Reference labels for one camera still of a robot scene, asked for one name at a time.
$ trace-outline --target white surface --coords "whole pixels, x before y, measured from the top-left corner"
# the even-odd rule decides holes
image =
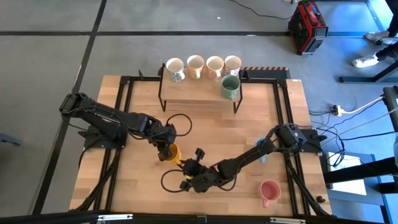
[[[334,154],[333,152],[328,152],[329,164],[334,164],[338,158],[338,155],[332,156],[333,154]],[[359,160],[358,157],[345,155],[343,161],[338,166],[336,167],[329,166],[328,168],[330,171],[335,171],[359,165],[361,165],[361,161]],[[366,195],[365,183],[363,179],[334,183],[331,186],[332,190],[337,190],[340,192],[347,192],[352,194]]]
[[[166,67],[170,72],[178,72],[184,68],[184,63],[179,58],[171,58],[167,61]]]
[[[192,68],[202,68],[205,65],[205,59],[199,55],[192,55],[188,58],[187,64]]]
[[[219,56],[211,56],[207,59],[206,65],[212,70],[221,70],[224,67],[224,60]]]
[[[238,56],[230,55],[225,58],[225,65],[232,69],[239,68],[242,65],[242,60]]]

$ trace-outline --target pink mug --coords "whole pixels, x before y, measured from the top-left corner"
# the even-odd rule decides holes
[[[262,200],[262,206],[267,208],[269,201],[278,200],[280,197],[279,184],[274,180],[265,180],[260,184],[257,191],[258,196]]]

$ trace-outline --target floor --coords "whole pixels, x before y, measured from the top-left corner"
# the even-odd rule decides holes
[[[283,0],[267,3],[244,1],[260,14],[289,17],[296,4]],[[101,0],[0,0],[1,31],[91,31]],[[374,4],[381,15],[385,6]],[[378,31],[368,6],[363,2],[318,2],[330,32]],[[379,17],[384,28],[391,14]],[[108,0],[99,31],[269,31],[284,32],[289,20],[259,17],[235,2],[222,0]],[[84,73],[80,91],[93,98],[103,75],[155,75],[170,57],[187,58],[200,54],[241,56],[247,66],[289,67],[292,78],[303,81],[307,103],[312,111],[325,111],[339,104],[345,110],[357,108],[382,94],[384,85],[339,84],[339,76],[373,76],[393,60],[374,67],[357,69],[352,59],[373,54],[375,46],[362,37],[327,38],[314,55],[295,54],[286,36],[100,36],[96,37],[87,67],[81,61],[89,36],[0,35],[0,132],[23,140],[20,147],[0,144],[0,217],[30,213],[39,190],[50,151],[60,126],[58,107]],[[344,131],[386,113],[378,103],[355,119],[338,126]],[[330,118],[335,124],[347,117]],[[314,117],[326,122],[327,117]],[[73,124],[86,126],[73,120]],[[348,137],[391,131],[388,117],[355,129]],[[348,151],[375,154],[376,159],[393,156],[393,136],[368,138],[346,143]],[[83,140],[69,128],[57,164],[44,212],[68,209],[77,174]],[[337,151],[334,143],[325,145]],[[397,210],[398,197],[390,195],[391,210]],[[333,202],[339,217],[382,222],[372,206]]]

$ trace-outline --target blue mug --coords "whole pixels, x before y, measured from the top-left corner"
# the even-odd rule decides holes
[[[261,138],[257,139],[257,141],[256,141],[256,143],[254,143],[254,145],[255,145],[255,146],[258,146],[259,144],[261,144],[262,140],[264,140],[264,139],[265,139],[264,137],[261,137]],[[261,156],[260,162],[261,162],[262,164],[265,164],[265,163],[266,163],[267,156],[268,156],[268,155]]]

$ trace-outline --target person's foot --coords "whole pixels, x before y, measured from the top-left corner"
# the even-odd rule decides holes
[[[367,34],[365,34],[365,37],[368,40],[378,41],[378,40],[381,40],[381,39],[383,39],[385,37],[388,37],[389,34],[390,34],[390,32],[388,30],[382,31],[382,32],[368,32]],[[392,40],[383,40],[383,43],[392,44]]]
[[[376,55],[366,56],[353,60],[353,65],[357,68],[365,68],[379,63]]]

